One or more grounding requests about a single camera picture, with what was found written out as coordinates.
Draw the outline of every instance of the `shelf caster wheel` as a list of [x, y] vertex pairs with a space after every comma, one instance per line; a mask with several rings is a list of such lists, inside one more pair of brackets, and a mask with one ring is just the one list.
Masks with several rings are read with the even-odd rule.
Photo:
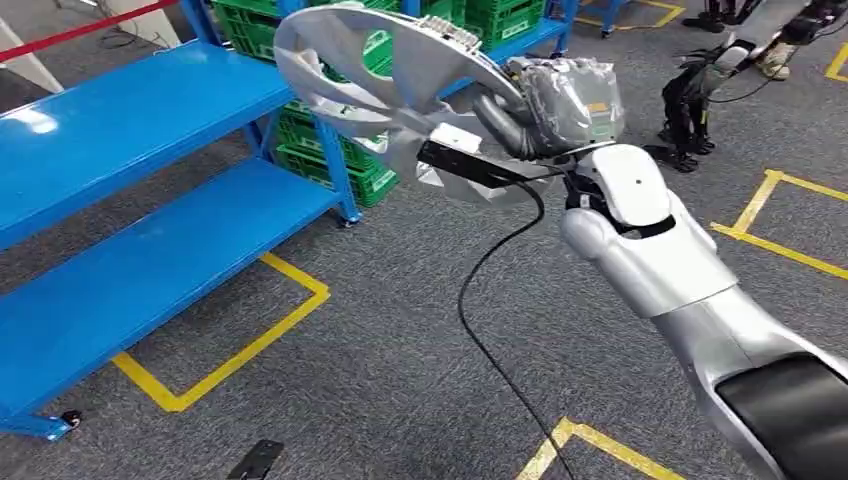
[[65, 423], [71, 427], [71, 430], [75, 430], [79, 427], [79, 424], [82, 423], [82, 412], [79, 410], [68, 410], [63, 413], [59, 418], [61, 418]]
[[346, 218], [340, 217], [337, 220], [337, 224], [338, 224], [340, 229], [347, 230], [348, 228], [353, 228], [353, 227], [359, 225], [359, 220], [348, 220]]

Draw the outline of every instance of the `white pole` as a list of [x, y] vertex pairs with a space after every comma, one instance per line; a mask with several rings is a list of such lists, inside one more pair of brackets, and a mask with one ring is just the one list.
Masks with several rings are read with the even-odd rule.
[[[23, 42], [20, 37], [0, 18], [0, 50], [8, 50], [21, 45], [23, 45]], [[5, 64], [0, 64], [0, 67], [8, 68], [47, 91], [56, 93], [64, 90], [56, 77], [32, 53], [7, 60]]]

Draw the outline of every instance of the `blue metal shelving unit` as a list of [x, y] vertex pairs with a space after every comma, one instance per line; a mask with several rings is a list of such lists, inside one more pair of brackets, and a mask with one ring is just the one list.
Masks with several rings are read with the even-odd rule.
[[[490, 55], [555, 37], [562, 50], [570, 1], [565, 20]], [[318, 126], [333, 189], [272, 165], [271, 125], [263, 136], [255, 120], [292, 92], [273, 65], [221, 47], [201, 0], [181, 3], [198, 40], [0, 114], [0, 250], [230, 131], [244, 130], [252, 154], [0, 296], [0, 432], [58, 439], [68, 424], [34, 411], [328, 209], [361, 217], [337, 134]], [[280, 15], [303, 6], [281, 1]], [[403, 9], [417, 15], [419, 1]]]

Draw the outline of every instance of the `black object on floor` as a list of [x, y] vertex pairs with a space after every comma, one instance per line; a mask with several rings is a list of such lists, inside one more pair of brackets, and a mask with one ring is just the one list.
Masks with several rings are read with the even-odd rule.
[[264, 480], [274, 465], [274, 460], [283, 453], [283, 444], [273, 440], [260, 440], [241, 459], [236, 468], [227, 475], [228, 479]]
[[47, 90], [6, 69], [0, 69], [0, 92], [3, 92], [3, 95], [0, 95], [0, 112], [50, 95]]
[[684, 18], [682, 22], [684, 27], [698, 28], [710, 33], [721, 33], [724, 31], [724, 25], [717, 19], [709, 15], [698, 15], [698, 18]]

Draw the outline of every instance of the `gray carpet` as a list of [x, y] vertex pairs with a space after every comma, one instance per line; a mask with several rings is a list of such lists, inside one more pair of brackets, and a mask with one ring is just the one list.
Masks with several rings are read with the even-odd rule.
[[[3, 3], [14, 3], [19, 18], [44, 8]], [[692, 11], [698, 5], [691, 2]], [[640, 8], [626, 7], [622, 23], [661, 15]], [[48, 12], [38, 18], [56, 24], [30, 31], [63, 25], [62, 15], [67, 13]], [[12, 16], [4, 8], [4, 17]], [[732, 224], [766, 168], [848, 190], [847, 87], [823, 76], [848, 41], [845, 33], [796, 55], [789, 81], [742, 102], [715, 105], [716, 152], [695, 174], [665, 172], [699, 221]], [[675, 73], [674, 53], [718, 41], [676, 22], [605, 41], [595, 27], [578, 26], [570, 51], [617, 64], [628, 109], [625, 140], [641, 144], [654, 141], [661, 124], [658, 92]], [[71, 83], [144, 54], [135, 47], [96, 57], [74, 45], [56, 49], [44, 62]], [[745, 72], [719, 96], [744, 93], [761, 81], [757, 72]], [[246, 152], [237, 136], [227, 137], [3, 252], [0, 291], [105, 238]], [[635, 319], [603, 279], [563, 247], [557, 233], [561, 194], [559, 187], [548, 192], [544, 223], [481, 271], [469, 291], [471, 323], [549, 424], [564, 415], [587, 423], [688, 479], [750, 478], [701, 420], [651, 325]], [[366, 210], [355, 228], [339, 230], [323, 217], [274, 249], [331, 288], [330, 299], [302, 323], [183, 413], [163, 412], [117, 368], [104, 366], [45, 407], [83, 410], [79, 430], [55, 444], [0, 436], [0, 477], [225, 478], [253, 443], [270, 438], [286, 444], [270, 479], [514, 478], [541, 437], [464, 336], [455, 299], [479, 255], [533, 213], [529, 205], [478, 209], [402, 184]], [[844, 203], [781, 185], [751, 232], [844, 267], [846, 227]], [[714, 237], [743, 286], [770, 312], [848, 354], [844, 280]], [[180, 393], [306, 295], [257, 263], [130, 353]], [[572, 439], [564, 451], [579, 479], [645, 478], [582, 440]], [[566, 477], [553, 465], [543, 478]]]

